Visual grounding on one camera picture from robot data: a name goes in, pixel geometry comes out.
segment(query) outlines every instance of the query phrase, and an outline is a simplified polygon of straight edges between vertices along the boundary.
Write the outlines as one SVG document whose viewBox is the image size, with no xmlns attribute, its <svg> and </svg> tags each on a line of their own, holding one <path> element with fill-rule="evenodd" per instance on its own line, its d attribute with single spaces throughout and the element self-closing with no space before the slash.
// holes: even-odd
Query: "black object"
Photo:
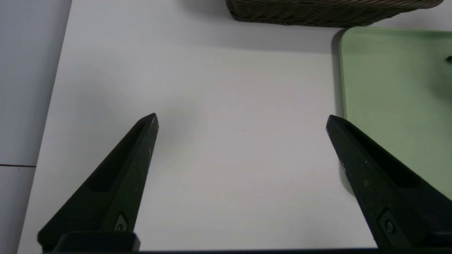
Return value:
<svg viewBox="0 0 452 254">
<path fill-rule="evenodd" d="M 443 0 L 226 0 L 238 21 L 320 27 L 368 26 Z"/>
<path fill-rule="evenodd" d="M 330 116 L 326 130 L 379 249 L 146 253 L 452 253 L 452 202 L 449 199 L 350 122 Z M 38 241 L 43 251 L 138 250 L 140 242 L 132 231 L 157 131 L 155 114 L 143 118 L 130 130 L 39 232 Z"/>
<path fill-rule="evenodd" d="M 379 248 L 452 247 L 447 197 L 347 120 L 326 130 Z"/>
<path fill-rule="evenodd" d="M 158 130 L 156 114 L 132 127 L 38 233 L 44 252 L 72 231 L 133 232 Z"/>
</svg>

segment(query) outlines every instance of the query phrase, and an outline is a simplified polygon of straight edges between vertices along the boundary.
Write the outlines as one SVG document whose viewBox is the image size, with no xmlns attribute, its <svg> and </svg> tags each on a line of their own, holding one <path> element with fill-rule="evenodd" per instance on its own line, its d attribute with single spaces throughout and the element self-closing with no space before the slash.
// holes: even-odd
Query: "screw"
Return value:
<svg viewBox="0 0 452 254">
<path fill-rule="evenodd" d="M 389 233 L 394 233 L 395 228 L 391 221 L 386 221 L 385 227 L 386 227 L 386 231 L 388 231 Z"/>
</svg>

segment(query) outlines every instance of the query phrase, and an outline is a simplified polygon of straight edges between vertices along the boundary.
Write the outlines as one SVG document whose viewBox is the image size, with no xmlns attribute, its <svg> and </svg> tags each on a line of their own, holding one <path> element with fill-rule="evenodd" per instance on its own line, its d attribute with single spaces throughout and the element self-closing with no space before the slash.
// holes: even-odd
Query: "woven basket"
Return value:
<svg viewBox="0 0 452 254">
<path fill-rule="evenodd" d="M 443 0 L 226 0 L 239 21 L 321 27 L 367 26 Z"/>
</svg>

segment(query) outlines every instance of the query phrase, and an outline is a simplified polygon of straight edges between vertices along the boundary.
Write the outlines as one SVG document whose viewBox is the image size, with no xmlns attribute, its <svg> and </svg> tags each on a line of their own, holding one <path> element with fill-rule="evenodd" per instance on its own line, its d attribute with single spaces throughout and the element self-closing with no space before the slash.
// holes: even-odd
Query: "light green plastic tray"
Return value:
<svg viewBox="0 0 452 254">
<path fill-rule="evenodd" d="M 452 199 L 452 33 L 355 27 L 340 43 L 344 116 Z"/>
</svg>

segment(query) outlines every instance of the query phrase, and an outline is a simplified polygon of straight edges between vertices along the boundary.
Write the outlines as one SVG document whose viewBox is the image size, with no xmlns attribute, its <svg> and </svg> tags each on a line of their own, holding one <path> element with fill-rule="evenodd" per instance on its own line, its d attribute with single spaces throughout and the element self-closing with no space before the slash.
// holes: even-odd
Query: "white table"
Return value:
<svg viewBox="0 0 452 254">
<path fill-rule="evenodd" d="M 153 112 L 141 250 L 375 246 L 325 131 L 338 31 L 239 23 L 223 0 L 74 0 L 19 253 Z"/>
</svg>

